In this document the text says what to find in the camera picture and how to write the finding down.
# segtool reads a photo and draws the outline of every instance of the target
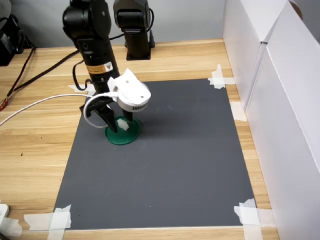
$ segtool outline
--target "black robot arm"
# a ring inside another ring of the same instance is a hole
[[[109,39],[112,22],[108,4],[105,0],[70,0],[62,21],[65,34],[83,57],[96,93],[109,92],[109,78],[115,79],[120,74]],[[88,107],[87,115],[96,112],[110,129],[117,132],[114,112],[106,107],[112,101],[109,97],[93,101]],[[132,121],[133,113],[122,111]]]
[[[147,0],[115,0],[116,25],[121,28],[128,49],[127,60],[149,60],[155,41],[151,27],[155,16]]]

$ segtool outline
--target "yellow warning label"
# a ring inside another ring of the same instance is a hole
[[[105,74],[107,72],[105,65],[86,66],[86,69],[90,74]]]

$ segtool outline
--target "white wall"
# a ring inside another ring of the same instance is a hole
[[[38,47],[72,46],[63,31],[69,0],[10,0],[22,29]],[[114,22],[114,0],[106,0],[112,19],[110,36],[121,33]],[[222,38],[225,0],[148,0],[155,13],[156,42]],[[114,41],[124,43],[124,38]]]
[[[286,3],[247,108],[281,240],[320,239],[320,45]]]
[[[314,38],[320,41],[320,0],[294,0],[303,14],[303,22]]]

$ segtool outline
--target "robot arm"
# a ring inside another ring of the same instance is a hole
[[[112,23],[108,4],[105,0],[70,0],[62,21],[64,32],[83,57],[97,93],[80,109],[87,122],[91,112],[96,112],[117,132],[114,111],[107,104],[117,101],[123,115],[132,121],[133,112],[143,109],[140,106],[146,105],[150,94],[145,94],[148,88],[132,72],[127,70],[122,76],[119,74],[109,39]],[[142,96],[143,101],[138,102],[136,95]]]
[[[149,60],[155,41],[151,27],[155,16],[147,0],[115,0],[113,4],[116,25],[121,28],[128,48],[126,59]]]

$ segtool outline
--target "white cable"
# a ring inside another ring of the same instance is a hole
[[[97,129],[104,129],[106,127],[108,127],[108,125],[105,125],[105,126],[97,126],[97,125],[94,125],[92,122],[89,121],[89,119],[87,118],[87,108],[89,106],[89,104],[95,100],[95,99],[98,99],[98,98],[101,98],[101,97],[109,97],[109,98],[117,98],[118,97],[118,93],[115,92],[115,91],[110,91],[110,92],[104,92],[104,93],[100,93],[100,94],[97,94],[93,97],[91,97],[84,105],[84,108],[83,108],[83,117],[84,117],[84,120],[90,124],[91,126],[97,128]]]
[[[56,96],[50,96],[50,97],[47,97],[47,98],[44,98],[44,99],[41,99],[39,101],[36,101],[28,106],[25,106],[24,108],[21,108],[19,111],[16,111],[15,113],[11,114],[10,116],[8,116],[5,120],[3,120],[1,123],[0,123],[0,127],[6,122],[8,121],[9,119],[11,119],[12,117],[14,117],[15,115],[21,113],[22,111],[34,106],[34,105],[37,105],[39,103],[42,103],[44,101],[47,101],[47,100],[50,100],[50,99],[55,99],[55,98],[59,98],[59,97],[69,97],[69,96],[81,96],[81,97],[90,97],[89,95],[86,95],[86,94],[60,94],[60,95],[56,95]]]

